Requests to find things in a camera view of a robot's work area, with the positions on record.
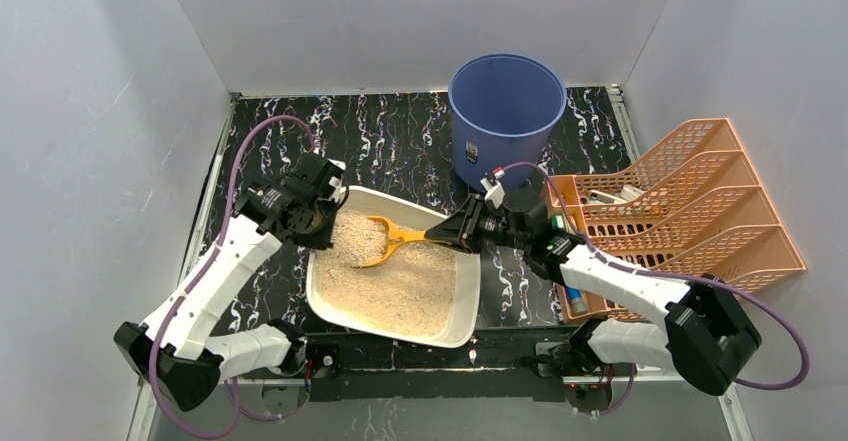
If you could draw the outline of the yellow slotted litter scoop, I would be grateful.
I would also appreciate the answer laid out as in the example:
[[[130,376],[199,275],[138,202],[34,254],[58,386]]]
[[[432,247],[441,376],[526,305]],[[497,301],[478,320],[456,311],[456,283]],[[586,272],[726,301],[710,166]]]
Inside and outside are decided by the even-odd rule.
[[[378,216],[378,215],[368,215],[367,218],[372,221],[376,221],[381,223],[386,229],[387,241],[386,241],[386,249],[383,255],[373,261],[369,261],[364,265],[361,265],[361,268],[371,268],[383,264],[385,261],[391,258],[391,256],[395,253],[397,249],[401,246],[410,243],[417,242],[426,242],[427,239],[425,237],[425,232],[423,230],[405,230],[399,228],[393,221],[390,219]]]

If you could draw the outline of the white plastic litter box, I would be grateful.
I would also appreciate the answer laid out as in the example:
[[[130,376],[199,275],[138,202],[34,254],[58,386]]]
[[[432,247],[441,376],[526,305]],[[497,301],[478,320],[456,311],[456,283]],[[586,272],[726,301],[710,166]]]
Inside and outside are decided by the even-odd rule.
[[[445,215],[436,211],[360,186],[351,187],[350,196],[342,210],[344,209],[357,211],[366,216],[383,216],[400,227],[412,230],[430,228],[446,218]],[[306,271],[305,292],[309,307],[324,321],[355,331],[418,345],[442,348],[460,347],[472,336],[477,319],[481,289],[481,267],[478,255],[453,251],[456,256],[455,293],[447,325],[435,336],[415,337],[370,328],[337,311],[324,301],[317,292],[314,280],[316,274],[315,258],[319,251],[324,250],[315,250],[310,254]]]

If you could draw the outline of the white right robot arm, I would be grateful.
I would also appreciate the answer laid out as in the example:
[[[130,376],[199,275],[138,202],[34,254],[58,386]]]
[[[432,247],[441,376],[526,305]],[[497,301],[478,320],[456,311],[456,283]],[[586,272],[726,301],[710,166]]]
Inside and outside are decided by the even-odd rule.
[[[762,343],[727,285],[678,280],[604,255],[552,220],[542,201],[497,207],[472,194],[425,237],[465,253],[478,253],[488,244],[517,249],[537,277],[596,294],[643,317],[642,323],[585,322],[567,355],[585,368],[616,363],[660,367],[719,396]]]

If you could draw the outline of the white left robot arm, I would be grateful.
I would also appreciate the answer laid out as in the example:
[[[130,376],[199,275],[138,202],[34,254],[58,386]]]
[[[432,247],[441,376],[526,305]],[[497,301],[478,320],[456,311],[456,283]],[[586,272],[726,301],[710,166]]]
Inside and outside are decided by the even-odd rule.
[[[263,368],[297,375],[307,366],[307,338],[287,321],[224,336],[212,331],[246,282],[282,247],[331,247],[344,173],[344,162],[308,152],[281,179],[247,184],[232,205],[223,239],[153,313],[116,330],[114,342],[133,370],[156,382],[179,410],[197,408],[224,380]]]

